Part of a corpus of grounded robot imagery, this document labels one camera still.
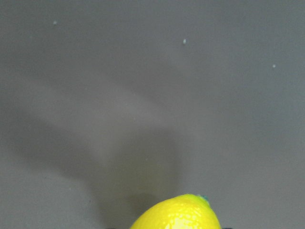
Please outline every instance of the gray surface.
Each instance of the gray surface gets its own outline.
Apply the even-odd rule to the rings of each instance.
[[[304,228],[304,24],[299,1],[1,1],[0,228],[127,229],[186,192],[223,227]]]

